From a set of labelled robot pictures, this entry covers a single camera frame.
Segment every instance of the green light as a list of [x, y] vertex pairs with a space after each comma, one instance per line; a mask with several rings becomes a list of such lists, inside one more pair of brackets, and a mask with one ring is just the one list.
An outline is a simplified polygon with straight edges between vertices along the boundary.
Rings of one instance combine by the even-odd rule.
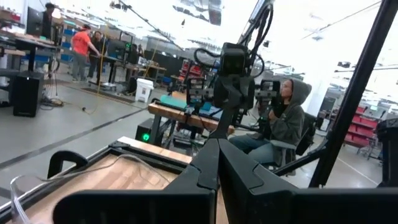
[[149, 134], [143, 134], [142, 135], [142, 140], [144, 140], [144, 141], [148, 141], [149, 140]]

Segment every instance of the red shirt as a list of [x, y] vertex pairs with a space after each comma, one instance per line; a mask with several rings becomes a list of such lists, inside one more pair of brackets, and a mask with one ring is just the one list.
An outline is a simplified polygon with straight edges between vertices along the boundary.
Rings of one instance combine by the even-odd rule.
[[90, 42], [91, 42], [90, 37], [85, 31], [77, 32], [72, 37], [73, 50], [76, 53], [86, 55], [88, 51], [88, 43]]

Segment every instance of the hand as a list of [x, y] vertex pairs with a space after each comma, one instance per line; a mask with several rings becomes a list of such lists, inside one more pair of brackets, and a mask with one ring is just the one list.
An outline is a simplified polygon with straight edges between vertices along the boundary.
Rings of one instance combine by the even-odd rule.
[[271, 111], [269, 112], [269, 114], [268, 114], [268, 118], [272, 121], [272, 120], [277, 119], [278, 117], [275, 116], [274, 110], [271, 110]]

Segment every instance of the gray hoodie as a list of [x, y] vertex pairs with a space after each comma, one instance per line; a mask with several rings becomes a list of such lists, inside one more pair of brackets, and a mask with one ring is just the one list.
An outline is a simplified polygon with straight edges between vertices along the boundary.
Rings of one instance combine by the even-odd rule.
[[[271, 127], [271, 136], [273, 140], [297, 145], [301, 139], [305, 116], [301, 104], [307, 99], [312, 87], [299, 80], [292, 81], [293, 94], [288, 107], [286, 107], [280, 118], [270, 121], [269, 125]], [[254, 139], [264, 138], [261, 133], [248, 135]]]

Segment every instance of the hood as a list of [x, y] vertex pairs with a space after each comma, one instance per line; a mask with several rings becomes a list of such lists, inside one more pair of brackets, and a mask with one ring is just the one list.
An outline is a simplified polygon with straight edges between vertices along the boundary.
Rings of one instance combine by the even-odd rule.
[[307, 99], [307, 96], [311, 92], [311, 85], [306, 84], [300, 80], [293, 81], [293, 94], [290, 104], [301, 105]]

